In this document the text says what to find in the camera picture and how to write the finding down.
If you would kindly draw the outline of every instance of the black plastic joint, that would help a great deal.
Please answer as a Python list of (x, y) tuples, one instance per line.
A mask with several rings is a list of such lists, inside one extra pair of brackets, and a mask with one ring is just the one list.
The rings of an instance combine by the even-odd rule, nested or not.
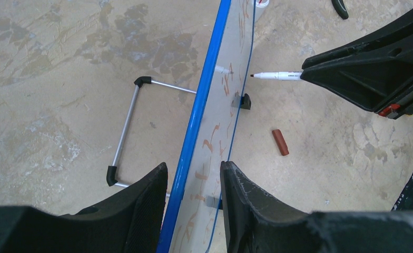
[(152, 80), (152, 78), (150, 76), (140, 76), (135, 80), (134, 84), (138, 85), (138, 87), (141, 88), (141, 87), (143, 87), (143, 84), (145, 84), (145, 83), (150, 84), (151, 80)]
[(109, 186), (118, 183), (118, 180), (115, 179), (116, 169), (116, 166), (109, 166), (107, 169), (106, 181)]
[(242, 98), (241, 98), (241, 109), (246, 109), (249, 110), (251, 108), (251, 100), (250, 96), (246, 93)]

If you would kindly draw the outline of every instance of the metal rod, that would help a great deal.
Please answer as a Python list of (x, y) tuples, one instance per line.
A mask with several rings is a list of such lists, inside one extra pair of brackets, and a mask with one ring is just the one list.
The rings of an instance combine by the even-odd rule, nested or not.
[(172, 84), (161, 83), (161, 82), (157, 82), (157, 81), (154, 81), (154, 80), (151, 80), (151, 83), (166, 86), (166, 87), (173, 88), (173, 89), (180, 90), (180, 91), (186, 91), (186, 92), (189, 92), (189, 93), (196, 94), (195, 91), (185, 89), (185, 88), (182, 88), (182, 87), (178, 87), (178, 86), (174, 86)]
[(115, 157), (113, 158), (112, 166), (117, 166), (120, 160), (121, 151), (123, 150), (124, 140), (126, 139), (126, 134), (129, 129), (129, 125), (132, 119), (132, 111), (134, 110), (135, 101), (138, 95), (138, 91), (140, 87), (138, 85), (135, 86), (134, 95), (132, 96), (131, 106), (129, 107), (129, 111), (127, 113), (126, 122), (124, 123), (123, 132), (121, 133), (120, 141), (118, 143), (118, 147), (116, 148)]
[[(119, 187), (124, 187), (124, 188), (127, 188), (127, 187), (131, 186), (130, 184), (120, 183), (120, 182), (116, 183), (115, 185), (116, 185), (116, 186), (119, 186)], [(169, 198), (170, 196), (171, 196), (170, 193), (166, 193), (166, 197), (167, 197), (167, 198)]]

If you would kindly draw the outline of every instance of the white container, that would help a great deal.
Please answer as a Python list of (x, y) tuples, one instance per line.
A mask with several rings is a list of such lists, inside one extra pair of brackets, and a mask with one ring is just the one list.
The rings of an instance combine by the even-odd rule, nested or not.
[(270, 2), (270, 0), (262, 0), (261, 3), (259, 3), (259, 1), (260, 0), (256, 0), (256, 9), (254, 10), (254, 22), (255, 23), (261, 17), (262, 13), (267, 8)]

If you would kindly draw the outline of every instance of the brown cylinder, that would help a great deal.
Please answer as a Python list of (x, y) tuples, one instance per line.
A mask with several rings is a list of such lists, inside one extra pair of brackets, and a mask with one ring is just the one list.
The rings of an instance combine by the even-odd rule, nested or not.
[(286, 141), (284, 140), (284, 137), (282, 136), (281, 131), (279, 129), (276, 129), (272, 131), (272, 134), (273, 134), (273, 137), (275, 138), (275, 141), (278, 145), (281, 155), (288, 155), (289, 150), (287, 149), (287, 144), (286, 144)]

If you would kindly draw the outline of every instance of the stained floor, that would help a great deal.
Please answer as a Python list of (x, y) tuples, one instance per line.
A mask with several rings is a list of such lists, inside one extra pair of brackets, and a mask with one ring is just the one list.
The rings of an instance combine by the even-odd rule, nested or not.
[[(255, 26), (250, 72), (299, 71), (413, 8), (413, 0), (271, 1)], [(0, 1), (0, 205), (76, 213), (108, 187), (133, 81), (151, 75), (195, 90), (219, 1)], [(302, 211), (390, 210), (413, 171), (413, 116), (388, 120), (307, 82), (249, 79), (232, 159)], [(134, 182), (161, 161), (169, 188), (194, 96), (141, 89), (121, 160)], [(280, 129), (290, 155), (271, 136)], [(225, 252), (219, 214), (212, 252)]]

